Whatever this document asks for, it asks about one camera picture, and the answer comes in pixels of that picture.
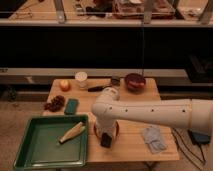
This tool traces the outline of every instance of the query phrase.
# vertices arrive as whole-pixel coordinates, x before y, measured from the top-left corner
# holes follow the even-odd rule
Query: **green plastic tray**
[[[82,121],[86,129],[60,145],[64,133]],[[41,116],[28,121],[14,162],[14,170],[57,169],[83,166],[87,155],[87,115]]]

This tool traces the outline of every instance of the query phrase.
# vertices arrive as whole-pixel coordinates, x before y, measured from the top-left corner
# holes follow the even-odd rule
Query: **food item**
[[[141,74],[137,73],[130,73],[126,75],[124,80],[127,88],[131,91],[142,90],[146,84],[146,79]]]
[[[54,97],[50,103],[45,103],[44,110],[49,110],[51,112],[59,111],[65,103],[64,96],[58,95]]]
[[[70,87],[71,87],[69,80],[61,80],[59,82],[59,86],[62,91],[68,91],[70,90]]]
[[[77,125],[75,125],[73,128],[71,128],[70,130],[68,130],[63,137],[60,138],[59,143],[63,144],[66,141],[76,137],[77,135],[79,135],[81,132],[83,132],[85,130],[85,126],[83,126],[82,122],[79,122]]]

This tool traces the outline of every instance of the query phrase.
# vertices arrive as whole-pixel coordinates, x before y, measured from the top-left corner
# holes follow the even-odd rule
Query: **red apple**
[[[61,80],[59,86],[62,91],[70,90],[70,82],[68,80]]]

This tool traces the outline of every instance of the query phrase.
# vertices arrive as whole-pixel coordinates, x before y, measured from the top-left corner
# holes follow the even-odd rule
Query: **black cable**
[[[176,144],[177,144],[177,146],[178,146],[178,149],[180,149],[180,151],[183,153],[183,155],[196,167],[196,168],[198,168],[199,170],[203,170],[203,169],[201,169],[185,152],[184,152],[184,150],[181,148],[181,146],[179,145],[179,143],[178,143],[178,140],[177,140],[177,137],[175,136],[175,134],[172,132],[172,135],[173,135],[173,137],[174,137],[174,139],[175,139],[175,142],[176,142]]]
[[[143,22],[144,17],[141,14],[141,31],[142,31],[142,76],[144,77],[144,63],[145,63],[145,29],[144,29],[144,22]]]
[[[195,153],[193,153],[189,147],[186,145],[186,143],[184,142],[182,136],[180,135],[180,133],[175,129],[173,128],[173,130],[176,132],[176,134],[179,136],[180,140],[182,141],[183,145],[185,146],[185,148],[194,156],[196,157],[203,165],[205,164],[205,161],[203,161],[202,159],[200,159]]]
[[[200,149],[200,153],[201,153],[201,155],[202,155],[203,162],[204,162],[204,164],[205,164],[205,163],[206,163],[206,159],[205,159],[205,156],[204,156],[204,153],[203,153],[202,146],[201,146],[201,144],[197,144],[197,146],[198,146],[199,149]]]

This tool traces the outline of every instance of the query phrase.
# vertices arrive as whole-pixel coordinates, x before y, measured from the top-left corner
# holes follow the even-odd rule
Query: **bowl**
[[[127,74],[124,81],[127,89],[130,91],[140,91],[146,84],[146,79],[138,73]]]

